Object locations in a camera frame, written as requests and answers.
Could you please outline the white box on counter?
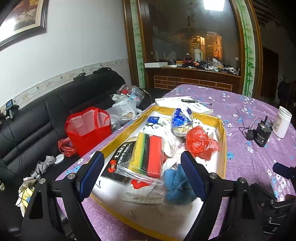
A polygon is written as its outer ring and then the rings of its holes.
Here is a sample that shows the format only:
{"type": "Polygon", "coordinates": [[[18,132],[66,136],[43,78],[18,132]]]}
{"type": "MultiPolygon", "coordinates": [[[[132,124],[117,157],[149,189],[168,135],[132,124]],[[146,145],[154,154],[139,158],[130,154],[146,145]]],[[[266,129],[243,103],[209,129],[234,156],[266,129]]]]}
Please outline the white box on counter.
{"type": "Polygon", "coordinates": [[[166,66],[168,66],[167,62],[150,62],[144,64],[145,68],[162,68],[166,66]]]}

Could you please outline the yellow cardboard box tray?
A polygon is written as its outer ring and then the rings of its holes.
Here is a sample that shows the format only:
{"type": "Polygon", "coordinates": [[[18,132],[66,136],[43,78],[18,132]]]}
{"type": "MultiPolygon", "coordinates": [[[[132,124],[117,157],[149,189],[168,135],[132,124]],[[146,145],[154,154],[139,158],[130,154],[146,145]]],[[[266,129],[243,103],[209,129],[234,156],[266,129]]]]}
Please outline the yellow cardboard box tray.
{"type": "Polygon", "coordinates": [[[126,225],[159,240],[183,240],[203,201],[185,176],[186,141],[171,131],[174,110],[153,106],[102,149],[105,166],[91,193],[126,225]]]}

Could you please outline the white notebook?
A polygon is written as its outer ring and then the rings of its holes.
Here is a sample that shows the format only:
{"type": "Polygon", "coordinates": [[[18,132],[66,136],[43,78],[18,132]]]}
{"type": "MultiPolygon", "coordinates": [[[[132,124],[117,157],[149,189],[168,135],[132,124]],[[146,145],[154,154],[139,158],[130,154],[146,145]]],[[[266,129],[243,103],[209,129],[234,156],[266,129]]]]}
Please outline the white notebook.
{"type": "Polygon", "coordinates": [[[202,114],[212,114],[213,109],[208,108],[207,105],[202,105],[198,103],[185,103],[181,99],[192,99],[190,96],[181,96],[181,97],[164,97],[156,98],[155,103],[158,106],[165,108],[189,108],[192,112],[202,113],[202,114]]]}

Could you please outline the yellow black red sponge pack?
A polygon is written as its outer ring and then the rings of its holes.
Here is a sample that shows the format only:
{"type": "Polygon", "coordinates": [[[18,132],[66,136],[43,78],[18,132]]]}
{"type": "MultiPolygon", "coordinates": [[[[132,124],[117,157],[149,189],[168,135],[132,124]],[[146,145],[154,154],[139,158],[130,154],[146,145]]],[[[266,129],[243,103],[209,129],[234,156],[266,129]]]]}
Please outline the yellow black red sponge pack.
{"type": "Polygon", "coordinates": [[[117,164],[116,173],[152,185],[163,185],[163,138],[139,133],[132,155],[126,162],[117,164]]]}

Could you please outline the blue towel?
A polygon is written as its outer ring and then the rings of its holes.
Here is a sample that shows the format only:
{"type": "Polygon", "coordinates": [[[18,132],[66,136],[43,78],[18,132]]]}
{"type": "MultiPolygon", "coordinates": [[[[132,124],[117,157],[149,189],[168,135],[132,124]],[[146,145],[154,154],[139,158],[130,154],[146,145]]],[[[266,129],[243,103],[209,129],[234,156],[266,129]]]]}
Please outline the blue towel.
{"type": "Polygon", "coordinates": [[[177,166],[176,170],[167,169],[163,180],[167,202],[174,205],[188,205],[197,199],[181,164],[177,166]]]}

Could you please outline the black pen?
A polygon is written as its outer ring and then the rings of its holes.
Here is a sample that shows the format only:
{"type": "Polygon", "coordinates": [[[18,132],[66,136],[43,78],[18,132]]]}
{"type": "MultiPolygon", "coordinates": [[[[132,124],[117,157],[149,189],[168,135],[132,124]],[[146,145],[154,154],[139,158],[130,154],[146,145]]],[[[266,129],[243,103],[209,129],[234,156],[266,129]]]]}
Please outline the black pen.
{"type": "Polygon", "coordinates": [[[192,99],[181,99],[181,101],[185,103],[196,103],[196,101],[192,99]]]}

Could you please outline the black leather sofa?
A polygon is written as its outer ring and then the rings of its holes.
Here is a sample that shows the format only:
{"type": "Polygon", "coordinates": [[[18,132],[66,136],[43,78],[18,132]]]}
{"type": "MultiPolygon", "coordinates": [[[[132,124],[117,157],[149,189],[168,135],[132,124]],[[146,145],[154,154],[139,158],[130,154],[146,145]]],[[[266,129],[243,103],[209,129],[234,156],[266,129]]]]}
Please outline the black leather sofa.
{"type": "Polygon", "coordinates": [[[113,105],[111,95],[125,84],[108,67],[90,75],[81,73],[71,82],[37,98],[1,124],[1,231],[19,237],[23,217],[16,206],[25,177],[46,156],[57,156],[58,141],[66,138],[67,118],[89,107],[103,110],[113,105]]]}

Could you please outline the red tote bag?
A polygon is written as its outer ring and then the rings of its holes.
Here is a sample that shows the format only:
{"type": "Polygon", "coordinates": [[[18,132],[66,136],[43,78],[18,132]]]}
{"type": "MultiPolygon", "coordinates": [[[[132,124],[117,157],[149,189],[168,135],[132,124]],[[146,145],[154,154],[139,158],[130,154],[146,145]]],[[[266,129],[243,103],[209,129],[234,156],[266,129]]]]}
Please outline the red tote bag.
{"type": "Polygon", "coordinates": [[[112,134],[110,115],[99,108],[87,108],[68,117],[65,132],[82,157],[112,134]]]}

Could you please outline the white kettle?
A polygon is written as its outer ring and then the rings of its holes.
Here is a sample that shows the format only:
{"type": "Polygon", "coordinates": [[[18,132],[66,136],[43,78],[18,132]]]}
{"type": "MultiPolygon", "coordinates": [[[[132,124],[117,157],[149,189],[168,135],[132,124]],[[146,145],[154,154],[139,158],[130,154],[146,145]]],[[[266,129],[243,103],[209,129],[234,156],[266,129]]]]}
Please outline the white kettle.
{"type": "Polygon", "coordinates": [[[203,61],[203,52],[201,49],[195,48],[194,49],[194,61],[203,61]]]}

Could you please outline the framed painting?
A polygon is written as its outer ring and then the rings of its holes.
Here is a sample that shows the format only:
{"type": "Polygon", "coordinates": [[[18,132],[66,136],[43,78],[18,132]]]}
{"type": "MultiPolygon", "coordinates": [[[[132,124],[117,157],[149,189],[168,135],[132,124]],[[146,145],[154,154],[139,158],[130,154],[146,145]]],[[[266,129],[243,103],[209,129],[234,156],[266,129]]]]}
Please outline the framed painting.
{"type": "Polygon", "coordinates": [[[1,9],[1,50],[46,31],[47,0],[8,1],[1,9]]]}

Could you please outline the white red printed plastic bag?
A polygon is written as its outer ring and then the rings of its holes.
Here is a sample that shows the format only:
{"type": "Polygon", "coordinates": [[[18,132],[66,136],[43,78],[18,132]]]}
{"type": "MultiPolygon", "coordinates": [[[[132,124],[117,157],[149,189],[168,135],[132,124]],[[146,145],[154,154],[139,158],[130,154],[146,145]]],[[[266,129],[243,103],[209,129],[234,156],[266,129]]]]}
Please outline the white red printed plastic bag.
{"type": "Polygon", "coordinates": [[[165,194],[166,189],[163,185],[148,184],[132,179],[121,199],[139,204],[160,204],[165,194]]]}

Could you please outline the white plastic bag pile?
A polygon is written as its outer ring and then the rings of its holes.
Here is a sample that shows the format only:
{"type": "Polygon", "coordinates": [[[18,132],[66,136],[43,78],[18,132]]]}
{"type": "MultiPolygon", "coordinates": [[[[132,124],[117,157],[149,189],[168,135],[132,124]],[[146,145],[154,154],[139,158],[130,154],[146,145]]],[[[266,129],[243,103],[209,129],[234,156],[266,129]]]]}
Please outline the white plastic bag pile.
{"type": "Polygon", "coordinates": [[[139,87],[124,84],[110,97],[114,104],[106,111],[112,126],[124,125],[141,112],[138,107],[144,99],[144,92],[139,87]]]}

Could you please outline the blue white small carton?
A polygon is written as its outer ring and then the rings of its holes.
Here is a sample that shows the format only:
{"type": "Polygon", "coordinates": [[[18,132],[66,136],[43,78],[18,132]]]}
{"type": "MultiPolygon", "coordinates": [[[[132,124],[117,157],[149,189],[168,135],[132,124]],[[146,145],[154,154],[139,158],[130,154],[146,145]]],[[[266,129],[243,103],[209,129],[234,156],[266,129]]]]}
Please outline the blue white small carton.
{"type": "Polygon", "coordinates": [[[155,124],[158,124],[158,121],[159,121],[159,116],[150,116],[148,119],[147,119],[147,123],[146,125],[148,126],[153,126],[155,124]]]}

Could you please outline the blue white snack packet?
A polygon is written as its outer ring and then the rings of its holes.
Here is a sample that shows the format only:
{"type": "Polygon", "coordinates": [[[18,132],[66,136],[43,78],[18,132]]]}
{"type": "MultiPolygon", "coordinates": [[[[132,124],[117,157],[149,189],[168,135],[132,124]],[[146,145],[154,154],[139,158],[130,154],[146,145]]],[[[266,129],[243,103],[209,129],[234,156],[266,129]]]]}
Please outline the blue white snack packet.
{"type": "Polygon", "coordinates": [[[185,138],[187,132],[193,128],[191,109],[176,108],[171,117],[171,131],[177,137],[185,138]]]}

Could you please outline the black snack bag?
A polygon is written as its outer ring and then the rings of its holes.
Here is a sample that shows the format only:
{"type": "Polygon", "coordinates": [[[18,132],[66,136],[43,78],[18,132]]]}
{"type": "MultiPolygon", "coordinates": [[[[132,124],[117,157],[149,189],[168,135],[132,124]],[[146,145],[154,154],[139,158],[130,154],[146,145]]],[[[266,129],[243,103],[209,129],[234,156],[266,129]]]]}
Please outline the black snack bag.
{"type": "Polygon", "coordinates": [[[128,177],[119,174],[117,171],[117,166],[130,160],[136,141],[137,137],[129,138],[115,150],[101,174],[103,178],[120,183],[126,183],[129,180],[128,177]]]}

